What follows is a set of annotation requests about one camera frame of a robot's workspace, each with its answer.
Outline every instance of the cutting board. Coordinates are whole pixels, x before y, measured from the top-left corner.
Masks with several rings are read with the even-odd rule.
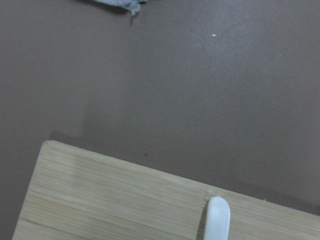
[[[320,217],[66,145],[43,143],[14,240],[202,240],[212,196],[229,240],[320,240]]]

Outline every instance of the white plastic handle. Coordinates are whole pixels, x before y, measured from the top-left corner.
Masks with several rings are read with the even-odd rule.
[[[230,207],[222,197],[209,200],[203,240],[227,240],[230,228]]]

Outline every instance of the wooden board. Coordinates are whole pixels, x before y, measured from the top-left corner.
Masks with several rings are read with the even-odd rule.
[[[320,240],[320,217],[56,141],[46,141],[14,240],[202,240],[212,196],[229,240]]]

